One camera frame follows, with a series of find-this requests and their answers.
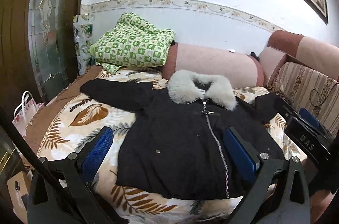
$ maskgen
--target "leaf-patterned blanket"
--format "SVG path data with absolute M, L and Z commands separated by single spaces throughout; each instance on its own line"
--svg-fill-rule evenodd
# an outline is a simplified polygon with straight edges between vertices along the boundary
M 163 88 L 167 82 L 162 79 L 160 73 L 150 69 L 143 71 L 125 68 L 115 74 L 102 70 L 97 77 L 121 82 L 151 81 L 153 89 Z M 235 95 L 247 102 L 267 93 L 268 91 L 263 87 L 234 90 Z M 133 113 L 101 104 L 85 94 L 80 94 L 66 104 L 54 118 L 41 142 L 38 157 L 45 156 L 48 160 L 64 159 L 69 153 L 80 151 L 103 126 L 109 126 L 114 132 L 114 141 L 92 186 L 121 217 L 132 220 L 131 223 L 147 224 L 195 223 L 198 220 L 227 218 L 240 202 L 241 197 L 207 201 L 165 199 L 159 194 L 115 184 L 118 152 L 134 121 Z M 277 115 L 267 124 L 267 130 L 283 149 L 286 158 L 297 155 L 301 160 L 304 159 L 306 156 L 302 151 L 284 135 L 284 126 L 284 119 Z

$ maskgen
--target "wallpaper border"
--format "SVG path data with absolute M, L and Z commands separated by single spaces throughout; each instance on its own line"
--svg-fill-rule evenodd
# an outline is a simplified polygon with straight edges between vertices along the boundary
M 239 20 L 264 30 L 274 32 L 284 30 L 264 19 L 243 11 L 222 6 L 219 4 L 207 3 L 197 0 L 111 0 L 91 5 L 81 5 L 81 14 L 98 13 L 101 11 L 115 9 L 133 9 L 133 8 L 173 8 L 193 10 L 203 13 L 210 13 L 227 18 Z

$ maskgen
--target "black rod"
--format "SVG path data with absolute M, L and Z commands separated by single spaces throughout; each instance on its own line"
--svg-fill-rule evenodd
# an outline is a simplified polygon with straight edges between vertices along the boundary
M 66 192 L 66 190 L 60 185 L 59 181 L 50 173 L 50 171 L 40 162 L 33 150 L 29 147 L 19 131 L 15 126 L 8 121 L 6 114 L 2 107 L 0 107 L 0 125 L 5 130 L 7 135 L 11 138 L 16 147 L 20 150 L 27 161 L 32 167 L 37 170 L 41 176 L 64 198 L 68 203 L 77 210 L 73 197 Z

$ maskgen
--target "bed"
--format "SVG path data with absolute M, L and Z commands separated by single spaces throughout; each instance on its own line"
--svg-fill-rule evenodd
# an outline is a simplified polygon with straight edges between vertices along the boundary
M 114 132 L 114 141 L 89 186 L 119 216 L 131 220 L 131 223 L 194 223 L 227 218 L 241 197 L 207 201 L 165 199 L 159 194 L 115 184 L 119 148 L 135 121 L 135 115 L 101 104 L 80 93 L 80 86 L 94 78 L 134 83 L 151 81 L 155 90 L 164 88 L 167 82 L 160 72 L 153 69 L 129 67 L 111 74 L 102 67 L 93 66 L 34 117 L 33 125 L 27 130 L 26 140 L 38 157 L 44 156 L 50 161 L 64 159 L 91 141 L 103 126 L 109 126 Z M 264 87 L 242 87 L 233 91 L 246 102 L 269 93 Z M 277 114 L 266 124 L 266 128 L 282 148 L 286 159 L 293 155 L 305 159 L 306 155 L 284 134 L 285 125 L 285 120 Z

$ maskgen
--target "jacket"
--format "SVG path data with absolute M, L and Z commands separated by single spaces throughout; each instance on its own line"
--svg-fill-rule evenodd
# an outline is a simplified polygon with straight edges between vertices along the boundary
M 80 91 L 136 114 L 118 154 L 119 186 L 183 200 L 244 195 L 246 183 L 223 145 L 230 126 L 259 153 L 284 159 L 263 126 L 277 113 L 274 93 L 257 97 L 254 107 L 234 96 L 227 78 L 185 70 L 161 90 L 152 90 L 152 82 L 95 79 Z M 204 109 L 214 113 L 201 115 Z

